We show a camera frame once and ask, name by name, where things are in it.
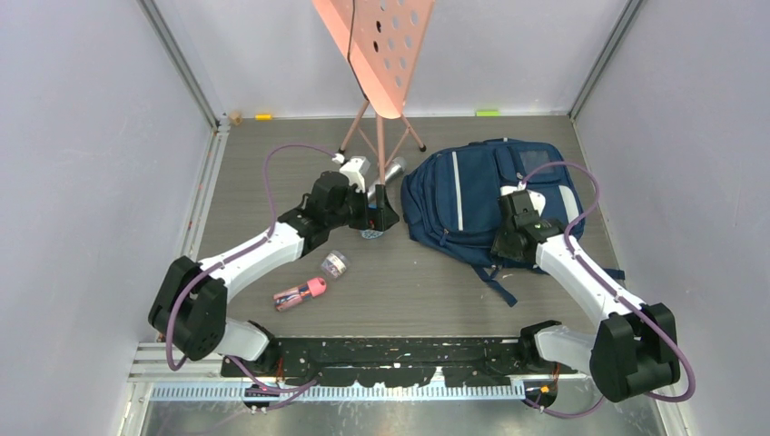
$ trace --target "pink bottle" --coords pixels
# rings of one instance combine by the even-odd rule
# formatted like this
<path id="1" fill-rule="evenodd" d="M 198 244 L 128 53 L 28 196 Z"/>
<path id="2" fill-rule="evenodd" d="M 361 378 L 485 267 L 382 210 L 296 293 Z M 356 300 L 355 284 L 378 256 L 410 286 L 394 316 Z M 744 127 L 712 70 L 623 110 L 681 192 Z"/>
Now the pink bottle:
<path id="1" fill-rule="evenodd" d="M 326 281 L 321 277 L 316 277 L 308 280 L 305 284 L 276 293 L 272 296 L 272 299 L 275 303 L 275 310 L 283 312 L 324 292 L 326 292 Z"/>

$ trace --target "pink music stand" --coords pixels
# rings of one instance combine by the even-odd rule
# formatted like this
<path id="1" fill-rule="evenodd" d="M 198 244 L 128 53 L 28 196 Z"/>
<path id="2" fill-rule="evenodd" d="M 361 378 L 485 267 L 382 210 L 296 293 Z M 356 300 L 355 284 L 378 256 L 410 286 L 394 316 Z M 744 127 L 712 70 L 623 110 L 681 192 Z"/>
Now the pink music stand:
<path id="1" fill-rule="evenodd" d="M 313 0 L 321 20 L 342 56 L 348 57 L 367 100 L 361 106 L 348 134 L 342 141 L 344 152 L 353 133 L 358 130 L 364 141 L 378 156 L 380 180 L 385 180 L 385 167 L 396 155 L 408 135 L 420 150 L 425 144 L 404 116 L 414 67 L 428 28 L 435 0 Z M 371 104 L 377 119 L 377 149 L 359 128 L 360 119 Z M 396 148 L 385 159 L 385 133 L 382 118 L 400 118 L 406 130 Z"/>

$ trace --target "reflective stripe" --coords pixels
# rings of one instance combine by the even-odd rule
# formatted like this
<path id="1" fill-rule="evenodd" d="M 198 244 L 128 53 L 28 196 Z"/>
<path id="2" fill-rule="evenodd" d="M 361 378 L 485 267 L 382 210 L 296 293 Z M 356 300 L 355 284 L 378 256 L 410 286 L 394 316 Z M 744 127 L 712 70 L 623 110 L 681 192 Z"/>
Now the reflective stripe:
<path id="1" fill-rule="evenodd" d="M 462 232 L 462 194 L 459 190 L 459 170 L 457 167 L 457 152 L 452 152 L 452 163 L 455 166 L 455 194 L 458 199 L 458 230 Z"/>

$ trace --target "pink bottle cap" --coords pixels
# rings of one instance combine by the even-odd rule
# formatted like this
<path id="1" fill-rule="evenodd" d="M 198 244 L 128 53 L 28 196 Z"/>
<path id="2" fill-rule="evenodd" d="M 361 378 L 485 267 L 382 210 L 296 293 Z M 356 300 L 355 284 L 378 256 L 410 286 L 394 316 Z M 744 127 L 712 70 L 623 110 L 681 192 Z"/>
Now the pink bottle cap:
<path id="1" fill-rule="evenodd" d="M 308 288 L 311 290 L 313 298 L 326 292 L 326 281 L 321 277 L 308 280 Z"/>

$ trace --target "navy blue backpack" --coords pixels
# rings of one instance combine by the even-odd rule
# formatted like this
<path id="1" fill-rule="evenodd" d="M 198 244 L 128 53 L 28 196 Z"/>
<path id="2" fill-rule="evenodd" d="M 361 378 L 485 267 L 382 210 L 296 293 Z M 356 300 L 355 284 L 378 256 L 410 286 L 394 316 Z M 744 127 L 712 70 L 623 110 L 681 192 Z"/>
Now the navy blue backpack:
<path id="1" fill-rule="evenodd" d="M 432 154 L 401 185 L 401 205 L 410 238 L 473 266 L 482 281 L 499 292 L 509 306 L 516 298 L 495 276 L 501 268 L 529 268 L 532 264 L 496 258 L 490 252 L 501 222 L 500 187 L 517 186 L 542 164 L 563 161 L 551 144 L 515 139 L 490 139 Z M 528 189 L 546 197 L 544 218 L 564 225 L 583 212 L 566 167 L 550 167 L 535 174 Z M 572 234 L 580 238 L 585 222 Z M 485 268 L 493 268 L 492 274 Z M 622 279 L 622 272 L 607 270 Z"/>

